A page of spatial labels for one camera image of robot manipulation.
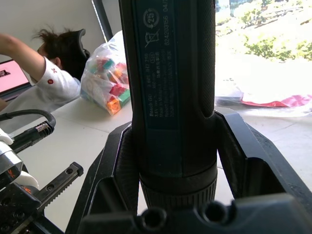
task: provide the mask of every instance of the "black cable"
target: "black cable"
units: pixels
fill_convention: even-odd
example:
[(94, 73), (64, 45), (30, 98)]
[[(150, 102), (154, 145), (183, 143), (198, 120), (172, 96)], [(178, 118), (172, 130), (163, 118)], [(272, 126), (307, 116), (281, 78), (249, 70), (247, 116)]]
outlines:
[(10, 145), (10, 147), (16, 154), (28, 148), (29, 146), (33, 146), (40, 140), (50, 135), (54, 131), (54, 127), (57, 122), (52, 114), (43, 110), (23, 110), (0, 115), (1, 122), (4, 120), (12, 119), (17, 116), (33, 115), (33, 114), (42, 115), (46, 117), (47, 121), (24, 131), (23, 133), (15, 136), (12, 139), (13, 144)]
[(49, 112), (43, 111), (43, 110), (36, 110), (36, 109), (5, 113), (3, 115), (0, 115), (0, 122), (4, 121), (4, 120), (12, 119), (12, 118), (17, 117), (17, 116), (24, 116), (24, 115), (41, 115), (41, 116), (44, 116), (48, 120), (49, 124), (52, 127), (55, 127), (55, 125), (57, 123), (54, 116), (51, 115)]

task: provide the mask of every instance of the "laptop screen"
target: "laptop screen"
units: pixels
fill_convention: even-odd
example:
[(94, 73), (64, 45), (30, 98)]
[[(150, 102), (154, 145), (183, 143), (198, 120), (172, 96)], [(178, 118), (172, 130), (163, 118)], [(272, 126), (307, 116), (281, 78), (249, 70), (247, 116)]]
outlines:
[(26, 75), (15, 61), (0, 63), (0, 93), (27, 83)]

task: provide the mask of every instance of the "plastic bag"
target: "plastic bag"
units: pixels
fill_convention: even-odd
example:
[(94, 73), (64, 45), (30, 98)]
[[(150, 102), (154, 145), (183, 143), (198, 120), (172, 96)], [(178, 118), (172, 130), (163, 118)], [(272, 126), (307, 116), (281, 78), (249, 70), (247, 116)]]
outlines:
[(310, 62), (276, 63), (250, 55), (229, 59), (229, 69), (216, 67), (217, 106), (235, 109), (244, 105), (246, 114), (257, 116), (301, 117), (312, 113)]
[(81, 78), (80, 96), (111, 115), (130, 100), (122, 31), (98, 47), (88, 59)]

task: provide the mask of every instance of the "person's arm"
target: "person's arm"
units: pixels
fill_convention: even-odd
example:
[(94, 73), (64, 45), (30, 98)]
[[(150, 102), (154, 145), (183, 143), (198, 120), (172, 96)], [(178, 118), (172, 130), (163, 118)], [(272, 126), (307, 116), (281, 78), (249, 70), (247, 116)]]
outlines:
[(0, 98), (0, 111), (7, 107), (8, 103)]
[(11, 57), (33, 79), (39, 81), (45, 71), (45, 59), (19, 39), (0, 33), (0, 54)]

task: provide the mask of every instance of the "dark hair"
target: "dark hair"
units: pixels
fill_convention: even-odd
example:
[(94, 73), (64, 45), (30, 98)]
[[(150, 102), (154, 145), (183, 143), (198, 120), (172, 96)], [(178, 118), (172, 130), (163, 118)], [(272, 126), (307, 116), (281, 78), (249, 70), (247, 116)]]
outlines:
[(87, 58), (81, 56), (77, 48), (75, 32), (65, 29), (64, 33), (55, 33), (53, 28), (39, 30), (33, 38), (39, 38), (44, 42), (44, 50), (48, 59), (58, 57), (61, 60), (63, 70), (72, 77), (81, 80)]

